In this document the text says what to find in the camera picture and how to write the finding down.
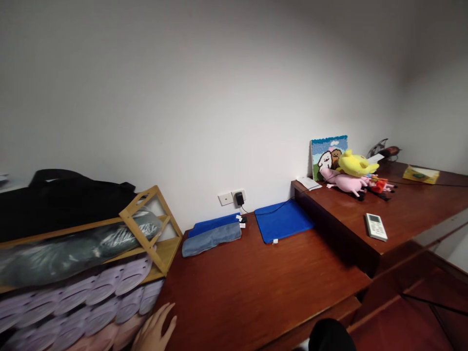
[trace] remote control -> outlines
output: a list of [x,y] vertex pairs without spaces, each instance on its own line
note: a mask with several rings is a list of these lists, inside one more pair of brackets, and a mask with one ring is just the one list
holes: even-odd
[[367,228],[369,230],[369,236],[374,239],[387,241],[387,233],[385,233],[384,225],[380,216],[375,214],[366,214]]

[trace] hand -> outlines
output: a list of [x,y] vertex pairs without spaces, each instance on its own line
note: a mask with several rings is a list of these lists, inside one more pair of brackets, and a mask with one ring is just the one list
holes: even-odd
[[153,314],[140,329],[133,342],[132,351],[164,351],[176,327],[177,316],[174,316],[164,336],[161,335],[162,325],[167,314],[175,304],[163,305]]

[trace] wooden tabletop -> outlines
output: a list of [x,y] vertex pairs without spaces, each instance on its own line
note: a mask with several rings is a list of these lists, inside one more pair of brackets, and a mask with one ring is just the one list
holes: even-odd
[[265,245],[248,219],[239,240],[188,258],[179,248],[155,307],[175,302],[168,351],[255,350],[370,284],[316,231]]
[[[376,172],[381,178],[405,183],[395,184],[398,189],[395,189],[394,194],[389,194],[390,201],[385,202],[374,194],[366,194],[365,200],[359,202],[337,188],[326,187],[306,194],[382,255],[468,208],[467,187],[430,185],[403,179],[407,166],[400,162],[387,163]],[[306,189],[298,181],[292,184],[299,191]],[[437,184],[468,186],[468,176],[441,172]],[[366,213],[382,218],[387,242],[368,236],[364,219]]]

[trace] yellow plush toy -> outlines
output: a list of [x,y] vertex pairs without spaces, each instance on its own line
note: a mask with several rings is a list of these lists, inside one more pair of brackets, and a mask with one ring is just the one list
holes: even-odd
[[346,152],[341,155],[340,159],[338,160],[338,164],[340,167],[336,169],[337,171],[343,170],[350,176],[358,177],[365,176],[369,173],[374,173],[377,168],[379,168],[378,164],[369,164],[364,156],[353,155],[352,150],[346,150]]

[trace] wall socket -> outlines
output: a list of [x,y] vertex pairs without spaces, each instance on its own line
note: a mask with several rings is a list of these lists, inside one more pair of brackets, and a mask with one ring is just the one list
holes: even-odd
[[218,199],[219,199],[219,202],[221,203],[221,206],[226,206],[234,202],[233,195],[231,193],[218,195]]
[[233,202],[235,202],[235,204],[236,204],[237,206],[239,206],[239,204],[238,204],[237,201],[235,200],[235,193],[239,193],[239,192],[242,193],[242,197],[244,198],[244,202],[245,202],[245,200],[246,200],[246,198],[245,198],[245,190],[244,190],[244,189],[237,189],[237,190],[231,191],[231,196],[232,196],[232,198],[233,198]]

